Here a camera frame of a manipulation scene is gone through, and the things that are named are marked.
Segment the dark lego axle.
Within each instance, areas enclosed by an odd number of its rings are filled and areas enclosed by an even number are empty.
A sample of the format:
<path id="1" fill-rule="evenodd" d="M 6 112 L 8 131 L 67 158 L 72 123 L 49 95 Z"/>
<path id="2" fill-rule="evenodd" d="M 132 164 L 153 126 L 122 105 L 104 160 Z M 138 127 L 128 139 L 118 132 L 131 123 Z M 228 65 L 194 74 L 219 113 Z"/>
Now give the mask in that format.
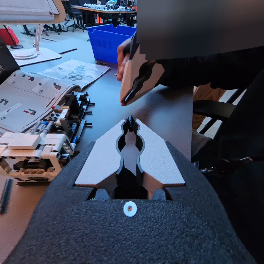
<path id="1" fill-rule="evenodd" d="M 12 191 L 12 185 L 13 185 L 12 179 L 7 179 L 5 181 L 4 189 L 1 196 L 1 202 L 0 202 L 0 215 L 4 214 L 7 211 L 8 203 Z"/>

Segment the person's right forearm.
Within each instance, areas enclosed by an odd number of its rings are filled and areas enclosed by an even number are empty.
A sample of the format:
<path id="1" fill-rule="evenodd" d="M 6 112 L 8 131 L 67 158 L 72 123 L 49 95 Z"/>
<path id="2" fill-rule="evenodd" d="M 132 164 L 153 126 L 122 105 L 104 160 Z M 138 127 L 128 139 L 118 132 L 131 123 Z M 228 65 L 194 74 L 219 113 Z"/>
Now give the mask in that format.
<path id="1" fill-rule="evenodd" d="M 157 60 L 165 72 L 156 86 L 181 88 L 210 84 L 213 89 L 247 88 L 264 68 L 264 47 L 207 56 Z"/>

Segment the blue plastic bin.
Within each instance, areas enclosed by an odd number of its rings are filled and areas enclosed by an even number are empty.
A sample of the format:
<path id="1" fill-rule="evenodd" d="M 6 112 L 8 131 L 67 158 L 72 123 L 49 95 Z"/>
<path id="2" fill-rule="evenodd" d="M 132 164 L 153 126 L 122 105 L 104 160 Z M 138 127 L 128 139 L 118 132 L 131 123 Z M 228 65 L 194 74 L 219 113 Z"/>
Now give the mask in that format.
<path id="1" fill-rule="evenodd" d="M 112 24 L 86 28 L 96 60 L 117 64 L 117 48 L 136 32 L 135 27 Z"/>

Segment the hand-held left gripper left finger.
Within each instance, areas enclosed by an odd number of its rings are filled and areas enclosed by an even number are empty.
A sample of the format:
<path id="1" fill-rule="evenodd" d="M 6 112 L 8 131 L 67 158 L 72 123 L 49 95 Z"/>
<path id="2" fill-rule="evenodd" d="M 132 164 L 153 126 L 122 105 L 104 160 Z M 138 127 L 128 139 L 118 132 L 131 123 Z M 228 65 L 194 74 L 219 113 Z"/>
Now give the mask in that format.
<path id="1" fill-rule="evenodd" d="M 79 187 L 92 187 L 112 192 L 117 188 L 117 175 L 124 166 L 121 153 L 126 145 L 126 119 L 122 119 L 98 138 L 76 181 Z"/>

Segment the partly built lego model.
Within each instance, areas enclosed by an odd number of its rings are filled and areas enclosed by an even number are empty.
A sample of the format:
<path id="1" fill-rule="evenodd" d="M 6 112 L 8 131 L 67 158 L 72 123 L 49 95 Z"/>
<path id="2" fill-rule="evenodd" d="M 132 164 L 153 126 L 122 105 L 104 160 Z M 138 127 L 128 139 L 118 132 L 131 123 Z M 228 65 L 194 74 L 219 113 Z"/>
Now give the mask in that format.
<path id="1" fill-rule="evenodd" d="M 36 122 L 26 133 L 6 132 L 0 140 L 1 176 L 17 180 L 19 186 L 49 185 L 79 151 L 75 147 L 92 114 L 94 103 L 88 92 L 74 92 L 63 97 L 63 105 Z"/>

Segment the dark box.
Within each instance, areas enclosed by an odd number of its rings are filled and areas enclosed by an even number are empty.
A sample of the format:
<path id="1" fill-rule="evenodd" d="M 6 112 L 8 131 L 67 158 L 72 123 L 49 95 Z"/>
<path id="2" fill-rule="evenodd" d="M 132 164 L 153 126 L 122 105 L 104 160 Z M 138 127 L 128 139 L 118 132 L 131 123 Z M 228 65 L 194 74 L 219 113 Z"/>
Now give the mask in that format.
<path id="1" fill-rule="evenodd" d="M 20 70 L 3 39 L 0 37 L 0 84 L 2 84 L 13 72 Z"/>

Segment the long background table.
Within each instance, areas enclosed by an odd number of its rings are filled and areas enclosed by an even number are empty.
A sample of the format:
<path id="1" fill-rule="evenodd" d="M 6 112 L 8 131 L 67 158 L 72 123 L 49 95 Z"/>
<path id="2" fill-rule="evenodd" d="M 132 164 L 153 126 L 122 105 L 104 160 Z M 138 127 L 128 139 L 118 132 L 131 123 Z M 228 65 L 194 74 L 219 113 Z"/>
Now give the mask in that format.
<path id="1" fill-rule="evenodd" d="M 137 7 L 134 1 L 78 1 L 73 7 L 81 11 L 85 27 L 112 24 L 134 27 Z"/>

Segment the lego instruction booklet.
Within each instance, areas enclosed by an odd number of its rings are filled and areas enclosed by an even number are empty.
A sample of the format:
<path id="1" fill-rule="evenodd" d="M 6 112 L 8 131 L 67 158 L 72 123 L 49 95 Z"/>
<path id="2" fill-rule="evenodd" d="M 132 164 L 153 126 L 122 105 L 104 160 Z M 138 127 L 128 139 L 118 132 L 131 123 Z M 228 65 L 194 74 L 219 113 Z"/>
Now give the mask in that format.
<path id="1" fill-rule="evenodd" d="M 65 94 L 81 91 L 110 67 L 69 60 L 40 73 L 13 72 L 0 86 L 1 133 L 21 133 L 51 112 Z"/>

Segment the black office chair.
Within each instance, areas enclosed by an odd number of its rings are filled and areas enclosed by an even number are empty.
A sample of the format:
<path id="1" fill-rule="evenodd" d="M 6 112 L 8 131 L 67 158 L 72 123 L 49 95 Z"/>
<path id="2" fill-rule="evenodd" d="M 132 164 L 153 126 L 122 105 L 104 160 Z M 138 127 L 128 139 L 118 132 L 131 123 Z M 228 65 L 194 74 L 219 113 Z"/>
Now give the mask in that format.
<path id="1" fill-rule="evenodd" d="M 79 9 L 74 8 L 75 6 L 79 6 L 79 0 L 61 0 L 66 14 L 70 16 L 70 18 L 73 20 L 73 24 L 66 27 L 66 30 L 68 31 L 68 28 L 72 28 L 72 32 L 75 32 L 75 29 L 81 29 L 84 32 L 84 27 L 82 24 L 82 12 Z"/>

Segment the person's right hand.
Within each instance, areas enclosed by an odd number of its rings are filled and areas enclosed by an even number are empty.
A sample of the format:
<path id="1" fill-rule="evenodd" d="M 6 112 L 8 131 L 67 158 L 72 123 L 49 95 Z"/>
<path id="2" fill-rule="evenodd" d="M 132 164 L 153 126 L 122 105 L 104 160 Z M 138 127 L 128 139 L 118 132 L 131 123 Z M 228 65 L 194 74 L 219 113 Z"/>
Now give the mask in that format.
<path id="1" fill-rule="evenodd" d="M 126 65 L 126 62 L 128 61 L 129 59 L 129 56 L 130 54 L 127 53 L 126 56 L 124 56 L 123 54 L 123 50 L 126 48 L 126 46 L 130 46 L 130 43 L 131 43 L 131 38 L 125 40 L 122 44 L 120 44 L 117 48 L 117 55 L 118 55 L 118 58 L 117 58 L 117 62 L 118 62 L 118 70 L 117 70 L 117 80 L 118 81 L 122 81 L 122 78 L 123 78 L 123 74 L 124 74 L 124 68 L 125 68 L 125 65 Z"/>

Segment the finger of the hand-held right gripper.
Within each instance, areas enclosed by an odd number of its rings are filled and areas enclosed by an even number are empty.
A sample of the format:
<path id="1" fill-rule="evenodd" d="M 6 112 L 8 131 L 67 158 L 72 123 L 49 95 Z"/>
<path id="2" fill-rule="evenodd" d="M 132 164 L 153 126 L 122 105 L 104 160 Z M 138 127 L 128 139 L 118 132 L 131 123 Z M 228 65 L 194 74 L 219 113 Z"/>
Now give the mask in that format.
<path id="1" fill-rule="evenodd" d="M 139 76 L 140 67 L 144 63 L 155 62 L 155 60 L 146 60 L 145 56 L 145 54 L 140 53 L 140 47 L 138 47 L 133 59 L 129 59 L 127 61 L 121 83 L 120 102 L 124 101 L 125 97 L 128 95 L 130 89 L 132 88 L 133 81 Z"/>
<path id="2" fill-rule="evenodd" d="M 139 70 L 139 76 L 135 78 L 128 95 L 124 99 L 124 105 L 127 106 L 151 91 L 163 73 L 163 66 L 159 63 L 144 63 Z"/>

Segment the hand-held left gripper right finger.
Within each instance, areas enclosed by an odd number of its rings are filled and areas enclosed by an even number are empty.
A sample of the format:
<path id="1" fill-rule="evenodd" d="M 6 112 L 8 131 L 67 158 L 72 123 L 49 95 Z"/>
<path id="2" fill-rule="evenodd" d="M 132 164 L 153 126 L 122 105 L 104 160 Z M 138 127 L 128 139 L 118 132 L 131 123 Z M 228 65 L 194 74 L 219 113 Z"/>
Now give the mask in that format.
<path id="1" fill-rule="evenodd" d="M 166 142 L 139 119 L 134 119 L 135 145 L 139 150 L 136 175 L 140 187 L 151 199 L 158 189 L 185 185 Z"/>

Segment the printed instruction sheet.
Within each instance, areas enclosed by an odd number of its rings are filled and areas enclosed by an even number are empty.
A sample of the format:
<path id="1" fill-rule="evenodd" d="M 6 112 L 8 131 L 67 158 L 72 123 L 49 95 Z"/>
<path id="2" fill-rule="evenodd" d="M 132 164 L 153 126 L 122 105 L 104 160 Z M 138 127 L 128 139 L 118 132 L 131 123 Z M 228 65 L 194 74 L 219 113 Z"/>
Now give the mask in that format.
<path id="1" fill-rule="evenodd" d="M 1 23 L 54 21 L 60 12 L 54 1 L 48 0 L 1 0 Z"/>

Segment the white document stand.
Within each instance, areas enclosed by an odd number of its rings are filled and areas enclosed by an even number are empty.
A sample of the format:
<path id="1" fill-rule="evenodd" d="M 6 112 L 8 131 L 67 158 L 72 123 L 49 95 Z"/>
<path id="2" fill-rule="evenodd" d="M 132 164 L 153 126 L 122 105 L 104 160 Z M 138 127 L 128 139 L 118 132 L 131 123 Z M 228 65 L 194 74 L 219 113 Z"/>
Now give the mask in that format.
<path id="1" fill-rule="evenodd" d="M 36 36 L 35 40 L 33 43 L 33 48 L 31 49 L 22 49 L 22 50 L 17 50 L 17 51 L 11 51 L 12 56 L 16 60 L 19 66 L 25 66 L 25 65 L 30 65 L 30 64 L 35 64 L 39 62 L 45 62 L 45 61 L 50 61 L 50 60 L 55 60 L 55 59 L 60 59 L 62 56 L 48 48 L 40 48 L 39 43 L 41 39 L 41 34 L 44 29 L 45 24 L 59 24 L 63 22 L 66 18 L 66 13 L 63 7 L 63 4 L 61 0 L 54 0 L 60 15 L 55 16 L 54 21 L 45 21 L 45 22 L 22 22 L 18 24 L 36 24 L 37 25 L 37 30 L 36 30 Z"/>

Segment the red floor sign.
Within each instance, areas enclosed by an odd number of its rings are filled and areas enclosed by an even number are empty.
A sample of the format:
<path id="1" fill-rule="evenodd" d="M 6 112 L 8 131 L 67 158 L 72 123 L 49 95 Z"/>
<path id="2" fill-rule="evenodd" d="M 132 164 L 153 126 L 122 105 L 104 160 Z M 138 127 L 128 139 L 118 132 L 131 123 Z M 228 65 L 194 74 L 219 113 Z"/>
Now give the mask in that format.
<path id="1" fill-rule="evenodd" d="M 0 36 L 6 45 L 17 45 L 19 43 L 19 39 L 10 26 L 0 28 Z"/>

